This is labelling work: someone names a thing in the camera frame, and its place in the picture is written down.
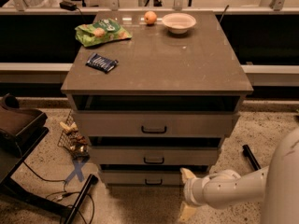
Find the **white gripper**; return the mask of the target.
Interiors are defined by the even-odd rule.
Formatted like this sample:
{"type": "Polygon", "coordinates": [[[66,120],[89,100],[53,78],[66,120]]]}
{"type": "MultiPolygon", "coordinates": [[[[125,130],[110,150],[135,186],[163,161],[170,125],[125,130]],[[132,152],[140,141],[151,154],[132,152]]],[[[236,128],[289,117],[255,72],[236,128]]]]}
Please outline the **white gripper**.
{"type": "Polygon", "coordinates": [[[181,203],[179,222],[188,221],[196,212],[195,206],[226,207],[236,195],[236,183],[241,176],[233,170],[224,170],[205,177],[197,177],[191,170],[181,168],[185,202],[181,203]]]}

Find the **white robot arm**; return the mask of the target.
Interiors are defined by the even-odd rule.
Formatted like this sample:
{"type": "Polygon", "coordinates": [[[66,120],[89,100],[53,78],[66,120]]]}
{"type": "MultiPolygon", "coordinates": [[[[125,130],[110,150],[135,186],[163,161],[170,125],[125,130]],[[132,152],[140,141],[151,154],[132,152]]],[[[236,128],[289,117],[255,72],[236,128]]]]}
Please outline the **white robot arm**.
{"type": "Polygon", "coordinates": [[[299,224],[299,128],[282,139],[268,166],[247,175],[224,170],[200,178],[187,168],[180,171],[182,222],[200,206],[223,209],[256,201],[263,204],[261,224],[299,224]]]}

